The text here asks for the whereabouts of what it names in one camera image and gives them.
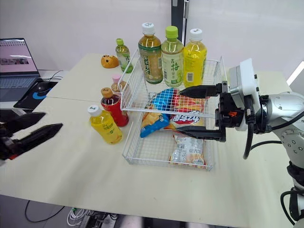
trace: mouse pad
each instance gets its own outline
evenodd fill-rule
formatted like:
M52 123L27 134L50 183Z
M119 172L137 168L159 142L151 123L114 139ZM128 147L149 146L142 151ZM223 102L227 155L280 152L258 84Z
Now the mouse pad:
M49 88L45 91L38 91L39 83L34 85L32 89L14 105L15 108L35 109L40 102L47 97L48 92L57 84L57 82L49 82Z

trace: pink bottle cap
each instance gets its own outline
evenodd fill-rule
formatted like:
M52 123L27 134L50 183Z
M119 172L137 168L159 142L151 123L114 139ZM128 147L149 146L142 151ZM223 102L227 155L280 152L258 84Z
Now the pink bottle cap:
M119 79L122 77L120 74L112 75L113 82L118 83Z

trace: laptop screen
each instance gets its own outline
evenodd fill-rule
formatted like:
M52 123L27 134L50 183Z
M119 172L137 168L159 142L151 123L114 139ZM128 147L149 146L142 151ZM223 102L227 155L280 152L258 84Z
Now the laptop screen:
M0 75L39 75L23 38L0 39Z

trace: white table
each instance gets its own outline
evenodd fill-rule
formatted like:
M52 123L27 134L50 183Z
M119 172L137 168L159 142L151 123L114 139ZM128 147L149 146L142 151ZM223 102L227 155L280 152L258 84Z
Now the white table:
M216 143L216 165L207 172L129 165L121 155L126 137L117 145L104 143L89 125L86 112L89 105L99 103L100 88L111 83L105 77L98 81L100 73L105 72L93 66L99 57L91 54L81 60L48 94L61 98L47 97L37 107L36 111L47 115L16 135L21 137L45 124L64 124L53 139L0 167L1 194L223 226L292 227L279 200L280 194L293 185L286 171L289 159L280 145L257 147L245 161L242 155L247 133L228 129L227 142ZM87 78L94 84L83 80L85 69L91 69ZM263 94L290 90L280 73L258 75ZM123 128L125 136L136 115L133 112L130 124ZM255 135L253 143L265 140L277 138L272 133Z

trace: black pole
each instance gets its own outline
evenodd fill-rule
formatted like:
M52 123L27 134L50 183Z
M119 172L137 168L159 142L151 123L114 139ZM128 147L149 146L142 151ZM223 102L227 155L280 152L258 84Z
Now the black pole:
M179 30L179 40L182 41L182 26L184 20L184 0L171 0L171 25Z

